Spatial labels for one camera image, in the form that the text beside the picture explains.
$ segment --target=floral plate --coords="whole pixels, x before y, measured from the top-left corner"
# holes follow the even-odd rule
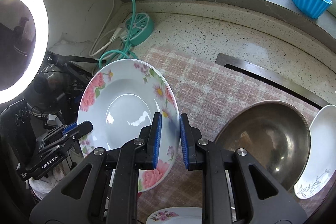
[[[137,138],[151,125],[155,112],[162,114],[159,161],[154,170],[140,170],[138,192],[158,185],[171,170],[179,147],[179,110],[164,77],[151,65],[122,59],[102,68],[82,97],[77,123],[90,121],[93,130],[81,138],[84,156],[94,148],[112,150]]]
[[[317,194],[336,170],[336,106],[322,108],[310,127],[311,148],[307,165],[294,185],[295,195],[300,199]]]
[[[158,210],[152,213],[146,224],[201,224],[202,208],[197,207],[172,207]]]

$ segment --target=silver bolt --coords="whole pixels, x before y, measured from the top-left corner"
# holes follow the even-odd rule
[[[97,147],[94,149],[93,153],[98,156],[102,155],[104,153],[104,149],[102,147]]]
[[[198,140],[198,144],[200,145],[207,145],[209,143],[209,141],[205,138],[201,138]]]
[[[247,151],[244,148],[238,148],[237,153],[238,153],[238,155],[241,155],[241,156],[246,156],[247,155]]]
[[[141,138],[136,138],[136,139],[133,141],[133,143],[134,143],[135,145],[142,145],[144,142],[145,142],[145,141],[144,141],[143,139],[141,139]]]

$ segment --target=glowing white ring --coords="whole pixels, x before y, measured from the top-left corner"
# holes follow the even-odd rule
[[[35,23],[35,47],[31,61],[21,78],[8,89],[0,91],[0,104],[14,99],[28,87],[37,74],[47,49],[48,16],[43,0],[20,1],[22,1],[28,7]]]

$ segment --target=pink plaid tablecloth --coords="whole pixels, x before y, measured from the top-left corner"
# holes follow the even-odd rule
[[[179,112],[187,113],[190,125],[199,128],[203,137],[211,141],[237,112],[262,100],[276,99],[292,104],[308,125],[318,112],[317,108],[275,87],[169,48],[154,46],[142,60],[163,74],[176,97]],[[298,200],[308,215],[319,206],[334,180],[335,174],[320,193]],[[167,207],[202,207],[201,181],[201,171],[185,170],[180,147],[164,181],[140,196],[138,219],[145,223],[151,213]]]

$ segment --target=metal strip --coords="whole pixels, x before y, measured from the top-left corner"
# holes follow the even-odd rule
[[[280,90],[283,90],[307,103],[313,105],[314,107],[321,109],[326,105],[329,105],[327,101],[317,96],[315,93],[301,87],[298,84],[284,78],[280,74],[266,70],[262,67],[254,65],[244,60],[226,55],[218,54],[215,61],[216,64],[221,65],[225,68],[229,68],[245,75],[253,77],[257,80],[263,81],[266,84],[274,86]]]

